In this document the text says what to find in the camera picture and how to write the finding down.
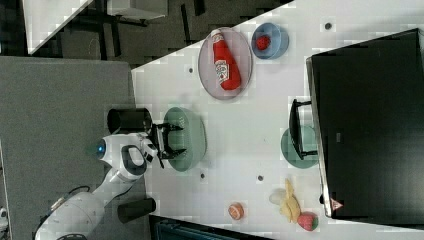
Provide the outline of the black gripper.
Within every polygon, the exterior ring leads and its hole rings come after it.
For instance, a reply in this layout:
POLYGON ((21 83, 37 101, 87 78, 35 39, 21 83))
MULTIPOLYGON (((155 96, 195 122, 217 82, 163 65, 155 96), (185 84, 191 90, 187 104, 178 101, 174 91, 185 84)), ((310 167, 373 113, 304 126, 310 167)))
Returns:
POLYGON ((185 149, 178 149, 178 150, 172 150, 172 149, 165 149, 165 137, 164 137, 164 131, 179 131, 183 130, 184 128, 173 125, 170 123, 162 123, 162 124, 153 124, 150 131, 149 131, 149 138, 152 141, 153 145, 158 150, 158 157, 160 159, 174 159, 175 157, 179 156, 180 154, 185 152, 185 149))

